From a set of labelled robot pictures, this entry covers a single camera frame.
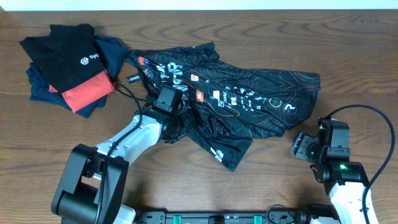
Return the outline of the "black printed cycling jersey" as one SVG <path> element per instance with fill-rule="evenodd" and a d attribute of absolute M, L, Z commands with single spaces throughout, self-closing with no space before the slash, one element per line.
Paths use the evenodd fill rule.
<path fill-rule="evenodd" d="M 190 139 L 234 171 L 254 139 L 281 137 L 309 119 L 321 89 L 317 73 L 243 69 L 220 60 L 212 42 L 163 50 L 131 50 L 145 89 L 183 93 L 196 122 Z"/>

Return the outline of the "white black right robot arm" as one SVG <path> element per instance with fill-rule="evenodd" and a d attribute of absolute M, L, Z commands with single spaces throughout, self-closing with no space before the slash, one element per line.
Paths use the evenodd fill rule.
<path fill-rule="evenodd" d="M 310 163 L 332 205 L 309 205 L 296 215 L 296 223 L 377 223 L 371 194 L 364 195 L 369 186 L 364 167 L 349 160 L 348 124 L 323 118 L 317 124 L 317 135 L 299 133 L 290 153 Z"/>

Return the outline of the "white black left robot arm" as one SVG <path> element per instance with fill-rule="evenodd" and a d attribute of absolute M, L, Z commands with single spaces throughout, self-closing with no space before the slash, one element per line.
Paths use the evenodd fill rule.
<path fill-rule="evenodd" d="M 133 223 L 136 211 L 122 203 L 129 166 L 159 141 L 179 141 L 195 129 L 189 107 L 169 112 L 143 107 L 111 139 L 73 148 L 51 204 L 62 223 Z"/>

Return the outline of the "red folded shirt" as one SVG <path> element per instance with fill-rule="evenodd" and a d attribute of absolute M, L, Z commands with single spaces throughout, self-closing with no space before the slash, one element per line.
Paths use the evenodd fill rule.
<path fill-rule="evenodd" d="M 114 91 L 108 72 L 103 70 L 84 83 L 61 93 L 74 113 Z"/>

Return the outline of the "navy folded shirt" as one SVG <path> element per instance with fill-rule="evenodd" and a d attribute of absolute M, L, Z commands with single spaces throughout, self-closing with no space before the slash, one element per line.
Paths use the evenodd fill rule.
<path fill-rule="evenodd" d="M 121 65 L 126 58 L 128 48 L 122 46 L 118 39 L 113 37 L 105 37 L 96 35 L 94 36 L 94 46 L 98 51 L 98 55 L 103 62 L 105 69 L 107 70 L 111 81 L 115 81 L 120 71 Z M 30 63 L 30 67 L 26 70 L 28 81 L 31 84 L 30 89 L 30 101 L 41 101 L 44 103 L 50 103 L 53 105 L 62 106 L 68 110 L 72 110 L 67 102 L 63 99 L 63 96 L 59 93 L 52 93 L 49 91 L 50 84 L 45 81 L 42 73 L 37 65 L 33 62 Z M 106 104 L 107 96 L 103 96 L 100 99 L 90 103 L 89 105 L 78 110 L 76 113 L 84 118 L 88 118 L 96 108 L 102 108 Z"/>

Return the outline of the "black folded polo shirt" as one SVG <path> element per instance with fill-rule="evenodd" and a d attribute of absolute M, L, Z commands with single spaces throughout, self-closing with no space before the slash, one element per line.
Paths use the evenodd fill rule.
<path fill-rule="evenodd" d="M 50 26 L 50 34 L 20 41 L 44 79 L 63 93 L 104 70 L 94 46 L 95 29 L 89 24 Z"/>

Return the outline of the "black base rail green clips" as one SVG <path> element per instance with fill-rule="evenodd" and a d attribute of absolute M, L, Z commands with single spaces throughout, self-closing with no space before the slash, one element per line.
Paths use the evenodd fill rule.
<path fill-rule="evenodd" d="M 133 224 L 303 224 L 302 210 L 275 204 L 266 210 L 171 212 L 166 209 L 139 210 Z"/>

